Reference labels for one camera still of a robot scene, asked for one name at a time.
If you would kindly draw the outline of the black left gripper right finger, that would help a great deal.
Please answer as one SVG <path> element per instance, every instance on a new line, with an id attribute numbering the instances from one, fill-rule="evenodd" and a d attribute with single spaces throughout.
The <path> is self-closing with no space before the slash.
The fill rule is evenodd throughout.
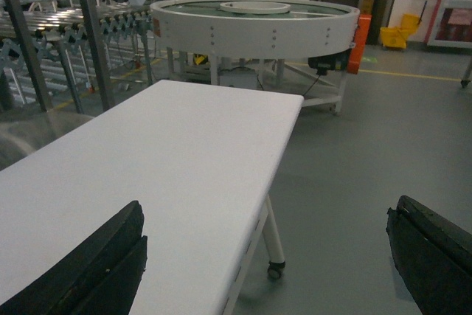
<path id="1" fill-rule="evenodd" d="M 395 268 L 422 314 L 471 313 L 471 234 L 402 195 L 388 209 Z"/>

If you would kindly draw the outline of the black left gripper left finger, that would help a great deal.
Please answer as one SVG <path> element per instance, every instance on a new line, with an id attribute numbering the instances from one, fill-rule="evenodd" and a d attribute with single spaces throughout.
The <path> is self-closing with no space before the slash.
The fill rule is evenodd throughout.
<path id="1" fill-rule="evenodd" d="M 131 201 L 1 304 L 2 314 L 129 314 L 147 263 L 145 217 Z"/>

